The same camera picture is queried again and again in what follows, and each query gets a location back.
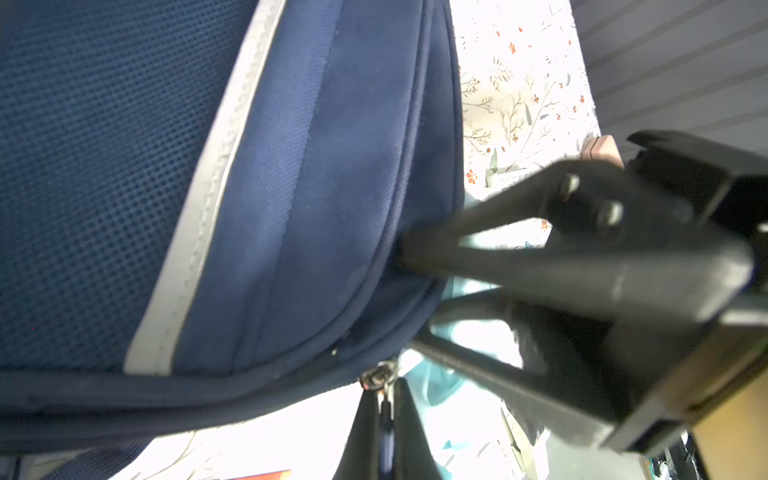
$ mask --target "navy fabric seam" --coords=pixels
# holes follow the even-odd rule
[[[427,2],[427,0],[422,0],[421,1],[421,21],[419,23],[419,32],[418,32],[416,38],[417,38],[417,41],[419,42],[419,45],[426,44],[426,46],[429,47],[429,40],[427,39],[425,41],[425,39],[423,38],[424,37],[425,23],[429,20],[428,15],[425,13],[425,3],[426,2]],[[347,5],[347,2],[342,3],[342,7],[339,9],[339,19],[341,19],[341,17],[342,17],[345,5]],[[347,314],[347,312],[349,311],[349,309],[352,308],[351,306],[356,301],[359,300],[359,296],[361,295],[361,292],[363,290],[365,290],[366,287],[370,288],[369,284],[372,282],[371,271],[372,270],[383,270],[383,267],[386,264],[386,259],[389,258],[389,254],[391,253],[391,248],[390,248],[390,251],[386,252],[387,253],[386,257],[384,257],[383,254],[382,254],[382,250],[384,250],[382,248],[382,245],[385,243],[385,238],[386,237],[392,237],[392,239],[388,240],[387,243],[390,243],[392,246],[394,246],[395,238],[394,238],[394,235],[392,235],[392,232],[394,231],[394,233],[396,234],[397,227],[398,227],[396,224],[394,224],[395,223],[394,222],[394,219],[395,219],[394,217],[395,216],[397,216],[397,217],[399,216],[399,208],[398,208],[398,205],[395,205],[395,203],[398,202],[399,206],[400,207],[402,206],[402,203],[405,200],[406,190],[407,190],[407,187],[408,187],[407,183],[408,183],[408,176],[410,174],[410,169],[405,169],[406,170],[405,175],[402,174],[402,172],[403,172],[403,164],[407,161],[407,159],[405,159],[403,156],[406,154],[406,150],[407,150],[406,143],[408,142],[409,132],[410,132],[410,130],[413,129],[413,121],[414,121],[414,119],[413,119],[413,117],[414,117],[413,111],[415,110],[414,109],[414,105],[413,105],[413,100],[414,100],[414,94],[417,93],[417,92],[415,92],[416,91],[415,86],[416,86],[417,79],[419,77],[419,71],[418,71],[417,67],[419,65],[419,62],[422,61],[422,58],[424,57],[424,51],[423,50],[425,50],[425,49],[424,48],[419,48],[419,47],[416,48],[416,55],[415,55],[414,62],[413,62],[413,65],[414,65],[414,75],[413,75],[413,79],[411,80],[410,102],[408,103],[408,105],[409,105],[408,117],[406,118],[406,126],[405,126],[405,128],[403,128],[403,136],[402,136],[402,141],[401,141],[402,150],[400,151],[400,158],[399,158],[399,162],[398,162],[399,165],[398,165],[398,170],[397,170],[397,175],[396,175],[396,185],[392,189],[393,192],[392,192],[392,195],[389,198],[389,212],[387,213],[387,218],[386,218],[386,220],[384,222],[384,227],[383,227],[382,232],[381,232],[381,234],[379,236],[379,243],[376,245],[376,248],[373,251],[372,259],[371,259],[371,262],[369,263],[366,275],[363,278],[363,280],[359,283],[359,285],[355,289],[354,293],[350,296],[349,300],[346,302],[346,305],[339,311],[339,313],[330,322],[328,322],[325,326],[323,326],[317,333],[312,335],[310,338],[305,339],[303,342],[301,342],[300,344],[294,346],[291,349],[288,349],[286,352],[283,352],[281,355],[286,355],[289,352],[292,352],[292,351],[294,351],[296,349],[302,348],[307,342],[309,342],[312,339],[315,339],[316,337],[322,335],[324,332],[327,332],[328,329],[332,329],[334,327],[334,324],[338,322],[339,318],[345,316]],[[333,53],[333,43],[331,44],[331,48],[328,51],[328,59],[330,58],[332,53]],[[422,72],[422,76],[424,78],[426,77],[426,65],[424,65],[424,71]],[[319,103],[319,100],[320,100],[320,94],[318,94],[318,98],[317,98],[315,109],[317,109],[317,104]],[[419,105],[419,113],[416,115],[416,117],[417,117],[416,118],[417,128],[416,128],[416,132],[413,134],[413,137],[414,137],[413,140],[412,140],[413,143],[415,143],[415,136],[418,135],[418,120],[420,118],[421,109],[422,109],[422,106]],[[308,139],[310,137],[312,137],[311,133],[312,133],[312,127],[310,127],[310,135],[308,136]],[[300,181],[300,178],[301,178],[301,170],[299,172],[299,181]],[[286,222],[286,230],[287,230],[287,226],[288,226],[289,222],[290,222],[290,218],[288,219],[288,222]],[[278,257],[278,267],[275,269],[275,274],[280,269],[280,261],[283,258],[283,246],[281,246],[281,248],[280,248],[280,256]],[[268,300],[267,307],[264,309],[265,312],[269,311],[269,306],[272,303],[272,298],[273,298],[272,293],[270,293],[270,299]],[[259,337],[258,337],[257,343],[256,343],[256,345],[254,347],[254,350],[258,350],[258,346],[259,346],[259,344],[261,342],[261,330],[263,330],[263,325],[264,324],[261,323]],[[333,344],[333,341],[328,342],[329,346],[332,345],[332,344]],[[264,362],[263,364],[261,364],[259,366],[254,367],[253,369],[258,369],[260,367],[269,368],[270,364],[273,364],[273,363],[274,363],[273,360],[269,360],[269,361]]]
[[[451,76],[453,84],[453,117],[462,119],[464,113],[462,111],[462,92],[458,85],[460,81],[458,78],[458,54],[456,52],[456,43],[454,41],[455,33],[453,31],[453,17],[451,15],[451,8],[449,0],[443,0],[442,14],[445,20],[445,28],[448,32],[448,45],[449,53],[451,55]],[[453,211],[456,212],[464,207],[464,182],[459,179],[464,179],[464,125],[463,121],[455,121],[454,132],[456,151],[453,166],[455,169],[455,176],[453,180]]]
[[[382,339],[377,342],[374,346],[371,346],[368,350],[379,348],[381,349],[381,343],[384,343],[389,340],[389,337],[392,336],[392,334],[395,332],[395,330],[401,328],[405,323],[408,322],[408,318],[410,318],[414,311],[418,310],[419,308],[424,306],[424,302],[430,301],[430,299],[433,296],[439,296],[442,290],[445,288],[445,283],[442,280],[435,280],[431,282],[429,288],[422,296],[422,301],[417,302],[417,304],[414,306],[413,309],[409,312],[409,315],[405,315],[403,317],[403,321],[398,322],[397,326],[388,331],[386,334],[382,335]],[[386,352],[382,352],[378,355],[379,358],[386,358],[391,351],[387,350]],[[357,374],[350,374],[346,372],[346,369],[348,367],[355,363],[356,360],[359,362],[360,357],[364,354],[364,352],[359,352],[351,356],[346,362],[344,362],[342,365],[336,364],[334,366],[333,370],[327,371],[323,373],[323,376],[315,376],[309,379],[298,379],[296,383],[298,383],[301,386],[306,386],[307,384],[312,383],[321,383],[325,382],[328,385],[328,388],[324,389],[324,392],[330,391],[331,389],[338,388],[340,386],[346,385],[349,382],[352,382]],[[312,361],[318,360],[319,356],[313,357]],[[330,380],[333,381],[333,383],[328,382],[328,377],[330,377]],[[281,386],[282,390],[288,390],[290,389],[286,388],[285,386]],[[151,436],[158,436],[158,435],[170,435],[172,433],[176,432],[182,432],[189,429],[205,429],[210,428],[214,426],[219,426],[227,423],[233,423],[233,422],[242,422],[244,420],[252,419],[256,416],[262,416],[267,415],[271,412],[275,412],[284,406],[292,405],[295,402],[300,402],[304,399],[309,398],[310,396],[317,395],[321,393],[320,391],[317,391],[317,388],[315,389],[309,389],[312,391],[311,394],[307,395],[306,393],[301,393],[297,397],[293,397],[289,399],[289,402],[285,405],[277,406],[277,405],[270,405],[269,407],[265,408],[264,410],[253,412],[252,410],[247,410],[246,412],[243,412],[241,415],[233,414],[232,412],[236,412],[238,410],[242,411],[243,407],[241,406],[238,408],[238,406],[233,406],[234,403],[237,402],[248,402],[248,399],[245,399],[245,396],[252,395],[256,396],[257,391],[250,392],[246,395],[243,395],[239,398],[233,398],[229,400],[224,400],[221,402],[216,402],[212,404],[207,404],[203,406],[184,406],[184,407],[177,407],[177,408],[171,408],[166,410],[165,412],[162,412],[159,409],[150,409],[150,410],[128,410],[128,411],[112,411],[112,412],[106,412],[103,415],[95,416],[94,414],[80,414],[80,415],[71,415],[69,416],[69,420],[65,420],[64,424],[56,425],[55,428],[46,429],[44,434],[40,434],[40,432],[29,432],[30,428],[38,427],[42,423],[46,423],[48,425],[52,425],[53,421],[44,419],[42,422],[40,421],[25,421],[24,419],[20,419],[17,422],[14,422],[13,419],[2,419],[0,417],[0,452],[8,451],[8,446],[10,445],[11,448],[14,449],[14,451],[26,451],[26,452],[45,452],[45,451],[51,451],[56,449],[76,449],[80,447],[88,447],[88,446],[109,446],[109,445],[116,445],[124,442],[136,442],[138,440],[147,439]],[[259,399],[251,399],[248,406],[251,406],[252,408],[258,408],[258,405],[260,404]],[[204,415],[200,414],[200,409],[218,409],[218,415],[214,414],[210,417],[210,420],[206,421],[205,419],[202,419],[199,423],[194,423],[194,419],[199,419],[201,417],[204,418]],[[174,413],[179,415],[184,415],[185,418],[188,420],[184,421],[184,426],[181,425],[175,426],[175,424],[178,423],[176,421],[173,425],[169,425],[166,428],[164,428],[164,423],[158,422],[154,417],[154,415],[158,415],[161,418],[164,416],[167,417],[167,415],[163,415],[164,413],[173,415]],[[137,433],[123,433],[127,430],[136,429],[137,424],[142,423],[142,417],[145,415],[149,415],[150,418],[144,420],[144,423],[146,424],[146,428],[142,429],[141,432]],[[95,435],[83,435],[84,430],[87,432],[89,427],[92,427],[94,429],[98,429],[99,427],[103,427],[105,423],[113,423],[119,425],[117,428],[112,427],[109,428],[107,426],[107,430],[113,433],[98,433]],[[76,438],[73,438],[71,435],[70,428],[72,426],[78,427],[78,436]],[[64,435],[56,436],[58,432],[64,432]]]
[[[422,38],[423,38],[423,36],[424,36],[424,31],[425,31],[425,27],[427,26],[427,23],[426,23],[426,22],[428,22],[428,21],[430,20],[430,18],[427,18],[427,16],[429,15],[429,13],[428,13],[428,12],[426,12],[427,8],[425,8],[425,3],[426,3],[426,2],[422,2],[422,21],[421,21],[421,22],[420,22],[420,24],[419,24],[419,36],[418,36],[418,38],[419,38],[419,39],[422,39]],[[419,62],[422,62],[422,63],[423,63],[423,62],[424,62],[424,57],[425,57],[425,55],[427,55],[427,58],[429,57],[429,56],[428,56],[428,54],[429,54],[429,50],[428,50],[428,49],[427,49],[427,51],[424,51],[424,50],[425,50],[424,48],[420,48],[420,49],[417,49],[417,51],[416,51],[416,56],[415,56],[415,65],[419,65]],[[414,70],[414,72],[415,72],[415,74],[413,75],[413,79],[412,79],[412,85],[411,85],[411,89],[412,89],[412,91],[411,91],[411,99],[413,99],[415,95],[418,95],[418,94],[419,94],[419,90],[415,88],[415,85],[417,85],[417,81],[418,81],[418,79],[419,79],[419,75],[418,75],[419,71],[418,71],[417,69],[415,69],[415,70]],[[452,83],[454,84],[454,87],[455,87],[455,86],[456,86],[456,81],[455,81],[455,79],[452,81]],[[455,95],[454,95],[453,101],[454,101],[454,112],[456,112],[457,104],[456,104],[456,96],[455,96]],[[423,106],[422,106],[421,104],[419,104],[419,108],[418,108],[418,109],[416,109],[416,108],[414,108],[414,107],[415,107],[415,105],[412,105],[412,104],[411,104],[411,108],[409,109],[408,117],[407,117],[407,119],[406,119],[406,128],[404,129],[404,138],[403,138],[403,144],[404,144],[404,148],[403,148],[403,150],[402,150],[402,153],[401,153],[401,156],[400,156],[400,158],[401,158],[401,164],[399,165],[399,177],[402,177],[402,179],[403,179],[403,180],[405,180],[405,178],[406,178],[406,175],[410,173],[410,169],[403,169],[403,166],[404,166],[404,165],[403,165],[403,158],[404,158],[404,155],[405,155],[405,154],[407,153],[407,151],[408,151],[408,149],[405,147],[405,145],[406,145],[406,139],[407,139],[407,136],[408,136],[408,134],[409,134],[409,133],[412,133],[411,131],[412,131],[412,126],[413,126],[413,123],[414,123],[414,121],[415,121],[415,120],[418,120],[418,118],[419,118],[419,116],[418,116],[418,115],[416,115],[414,112],[415,112],[415,111],[418,111],[418,112],[420,113],[420,112],[422,111],[422,109],[423,109]],[[459,152],[460,152],[460,146],[461,146],[461,144],[459,143],[459,140],[460,140],[460,136],[459,136],[459,138],[457,138],[457,140],[456,140],[456,142],[457,142],[457,145],[459,146],[459,149],[457,149],[457,151],[456,151],[456,153],[455,153],[455,158],[453,159],[453,160],[454,160],[454,162],[458,162],[458,161],[456,160],[456,156],[458,156],[458,155],[459,155]],[[454,185],[460,185],[460,184],[461,184],[461,182],[459,181],[459,177],[460,177],[460,175],[458,175],[458,176],[455,176],[455,177],[454,177]],[[402,188],[402,183],[398,182],[398,183],[397,183],[397,185],[399,185],[399,186]],[[404,195],[406,194],[406,190],[407,190],[407,185],[406,185],[406,188],[402,188],[402,192],[401,192],[401,194],[400,194],[399,196],[400,196],[400,197],[404,197]],[[455,192],[455,193],[454,193],[454,199],[458,201],[458,198],[457,198],[457,194],[460,194],[460,190],[454,190],[454,192]],[[392,223],[392,219],[393,219],[393,217],[395,217],[395,216],[396,216],[396,213],[397,213],[397,212],[395,212],[395,211],[393,211],[392,209],[390,209],[390,211],[389,211],[389,215],[388,215],[388,220],[387,220],[387,221],[388,221],[390,224]],[[385,230],[385,233],[388,233],[388,232],[389,232],[389,233],[391,234],[391,231],[392,231],[392,229],[391,229],[391,228],[390,228],[390,229],[388,229],[388,230],[386,229],[386,230]],[[381,238],[380,238],[380,240],[379,240],[379,245],[377,246],[377,252],[376,252],[376,254],[377,254],[377,255],[378,255],[378,254],[380,254],[380,250],[382,249],[382,247],[381,247],[381,246],[382,246],[382,243],[383,243],[383,241],[384,241],[384,235],[382,235],[382,237],[381,237]],[[256,367],[256,368],[252,369],[252,371],[253,371],[253,370],[258,370],[258,369],[261,369],[261,368],[262,368],[262,367],[261,367],[261,366],[259,366],[259,367]],[[244,373],[244,375],[243,375],[243,376],[247,376],[249,372],[243,372],[243,373]],[[260,389],[260,388],[258,388],[258,387],[257,387],[257,388],[255,388],[254,390],[250,390],[250,392],[255,392],[255,391],[258,391],[259,389]],[[233,395],[232,395],[230,398],[231,398],[231,399],[234,399],[234,398],[236,398],[237,396],[245,396],[245,395],[247,395],[247,393],[242,393],[242,392],[241,392],[240,394],[233,394]],[[226,400],[219,400],[219,401],[214,401],[213,403],[209,403],[209,405],[215,405],[215,404],[217,404],[217,403],[222,403],[222,402],[226,402]]]
[[[293,185],[293,193],[291,195],[291,201],[290,201],[290,212],[288,213],[288,218],[285,223],[285,227],[283,228],[283,235],[280,239],[280,253],[277,256],[277,265],[275,266],[275,269],[272,273],[272,286],[270,287],[270,294],[267,297],[267,301],[264,304],[264,308],[260,313],[260,325],[259,325],[259,332],[256,335],[256,342],[254,344],[253,350],[256,351],[259,349],[259,345],[261,344],[261,336],[264,330],[264,315],[266,312],[270,310],[270,306],[272,306],[273,298],[274,298],[274,292],[276,288],[276,282],[275,278],[277,277],[277,272],[280,271],[280,264],[283,261],[283,251],[285,250],[285,238],[286,234],[288,233],[288,226],[290,225],[291,218],[293,218],[293,208],[295,206],[294,202],[296,200],[296,190],[299,188],[299,184],[301,183],[301,173],[304,170],[304,164],[306,163],[306,150],[310,144],[310,139],[312,138],[312,130],[315,126],[315,117],[317,116],[317,107],[320,103],[320,96],[323,93],[323,81],[325,80],[326,73],[328,71],[328,65],[330,63],[331,54],[333,53],[333,44],[336,37],[336,31],[339,28],[339,21],[341,20],[342,14],[344,12],[344,7],[347,5],[347,2],[344,1],[341,4],[341,7],[339,8],[339,16],[336,18],[336,24],[333,27],[334,31],[334,39],[331,40],[330,47],[328,48],[328,54],[326,55],[326,65],[323,67],[323,75],[320,76],[320,83],[319,87],[317,88],[317,99],[315,99],[315,107],[312,110],[312,120],[310,121],[310,127],[306,132],[306,141],[304,142],[304,152],[302,153],[301,157],[301,166],[299,167],[299,173],[296,176],[296,183]],[[243,341],[244,341],[244,333],[245,333],[245,324],[246,319],[243,318],[240,322],[240,335],[238,336],[237,345],[235,348],[232,349],[232,357],[230,360],[230,373],[234,372],[235,370],[235,364],[237,362],[237,358],[240,356],[240,351],[243,348]]]

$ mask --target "floral fabric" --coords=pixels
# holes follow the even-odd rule
[[[484,200],[535,171],[577,157],[599,136],[568,0],[451,0],[462,83],[465,189]],[[489,232],[484,247],[543,245],[531,219]]]

